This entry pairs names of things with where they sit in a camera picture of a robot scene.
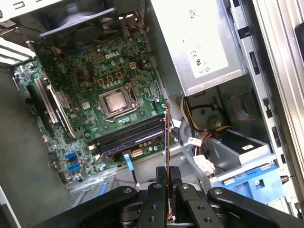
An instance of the ram slot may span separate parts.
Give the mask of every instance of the ram slot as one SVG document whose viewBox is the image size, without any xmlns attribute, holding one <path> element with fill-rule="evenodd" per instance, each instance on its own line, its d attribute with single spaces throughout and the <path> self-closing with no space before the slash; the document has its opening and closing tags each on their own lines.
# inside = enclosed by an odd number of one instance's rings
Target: ram slot
<svg viewBox="0 0 304 228">
<path fill-rule="evenodd" d="M 162 114 L 101 136 L 88 143 L 88 146 L 93 154 L 105 157 L 161 135 L 164 135 L 164 115 Z"/>
</svg>

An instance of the white connector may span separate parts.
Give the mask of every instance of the white connector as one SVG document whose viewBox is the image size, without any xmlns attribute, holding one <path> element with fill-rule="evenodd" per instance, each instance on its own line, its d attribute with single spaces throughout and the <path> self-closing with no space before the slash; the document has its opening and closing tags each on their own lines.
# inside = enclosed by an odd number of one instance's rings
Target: white connector
<svg viewBox="0 0 304 228">
<path fill-rule="evenodd" d="M 207 160 L 204 155 L 194 156 L 193 159 L 195 164 L 206 174 L 206 176 L 214 173 L 214 164 Z"/>
</svg>

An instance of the power supply label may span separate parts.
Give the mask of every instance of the power supply label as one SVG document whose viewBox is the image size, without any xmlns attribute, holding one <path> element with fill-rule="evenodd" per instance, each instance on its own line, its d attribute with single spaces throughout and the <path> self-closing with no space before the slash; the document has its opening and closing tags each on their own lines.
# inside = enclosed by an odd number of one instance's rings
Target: power supply label
<svg viewBox="0 0 304 228">
<path fill-rule="evenodd" d="M 214 0 L 188 0 L 185 4 L 183 43 L 195 78 L 228 67 L 219 37 L 216 4 Z"/>
</svg>

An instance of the cooling fan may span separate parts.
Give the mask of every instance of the cooling fan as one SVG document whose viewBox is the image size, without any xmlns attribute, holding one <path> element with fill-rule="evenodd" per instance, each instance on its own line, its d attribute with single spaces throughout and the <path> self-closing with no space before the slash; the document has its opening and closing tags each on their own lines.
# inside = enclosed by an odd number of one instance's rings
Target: cooling fan
<svg viewBox="0 0 304 228">
<path fill-rule="evenodd" d="M 44 9 L 38 17 L 47 30 L 40 37 L 67 54 L 123 35 L 116 9 L 96 2 L 63 1 Z"/>
</svg>

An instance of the blue drive bracket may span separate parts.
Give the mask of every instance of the blue drive bracket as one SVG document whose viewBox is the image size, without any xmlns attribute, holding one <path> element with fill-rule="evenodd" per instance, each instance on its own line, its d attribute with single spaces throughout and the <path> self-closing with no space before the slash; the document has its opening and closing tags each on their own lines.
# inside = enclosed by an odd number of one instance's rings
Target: blue drive bracket
<svg viewBox="0 0 304 228">
<path fill-rule="evenodd" d="M 269 204 L 285 196 L 279 168 L 276 165 L 258 167 L 233 178 L 212 183 L 258 202 Z"/>
</svg>

